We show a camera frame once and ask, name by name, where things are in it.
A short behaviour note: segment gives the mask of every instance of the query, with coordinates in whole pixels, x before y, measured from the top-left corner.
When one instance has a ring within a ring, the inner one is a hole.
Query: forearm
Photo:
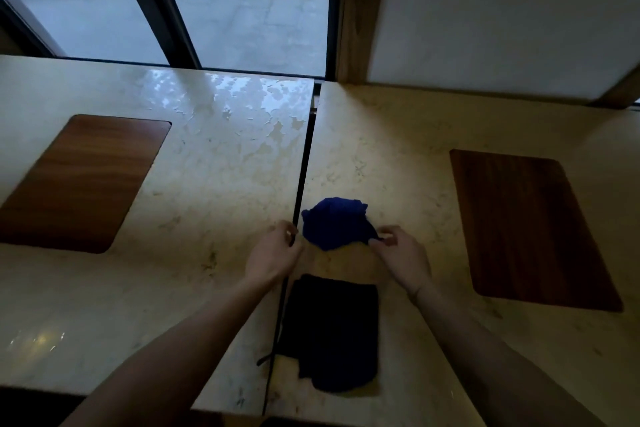
[[[187,411],[271,284],[243,280],[127,359],[69,426],[167,425]]]
[[[488,426],[604,425],[430,280],[419,289],[415,302]]]

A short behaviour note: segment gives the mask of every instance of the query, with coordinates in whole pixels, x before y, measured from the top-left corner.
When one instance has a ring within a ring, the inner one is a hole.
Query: wooden placemat
[[[0,208],[0,241],[105,252],[170,128],[74,115]]]
[[[477,293],[623,309],[559,162],[453,149],[451,163]]]

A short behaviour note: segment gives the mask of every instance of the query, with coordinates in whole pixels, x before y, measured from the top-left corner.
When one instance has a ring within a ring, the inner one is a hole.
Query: hand
[[[380,227],[381,234],[391,235],[382,241],[371,239],[369,246],[385,262],[398,284],[412,299],[431,279],[431,266],[424,246],[397,225]]]
[[[302,253],[300,240],[289,246],[297,234],[298,229],[292,223],[280,221],[253,247],[246,261],[244,277],[271,287],[289,275]]]

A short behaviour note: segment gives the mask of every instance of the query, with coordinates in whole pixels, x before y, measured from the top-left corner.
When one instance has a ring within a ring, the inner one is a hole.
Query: glass pane
[[[325,72],[329,0],[175,0],[204,67]]]
[[[167,64],[136,0],[7,0],[62,56]]]

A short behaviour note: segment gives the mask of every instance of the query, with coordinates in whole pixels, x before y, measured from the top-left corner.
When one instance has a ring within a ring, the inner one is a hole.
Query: table
[[[449,150],[559,160],[625,303],[622,314],[478,296],[472,289]],[[361,199],[374,225],[427,247],[439,287],[607,425],[640,418],[640,113],[388,87],[324,83],[302,209]],[[380,294],[377,383],[348,396],[299,380],[278,356],[270,415],[356,426],[483,425],[418,311],[365,245],[307,246],[296,277],[373,283]]]
[[[243,275],[291,219],[313,80],[0,57],[0,202],[77,113],[173,126],[101,255],[0,244],[0,384],[88,394]],[[279,292],[260,303],[195,407],[260,415]]]

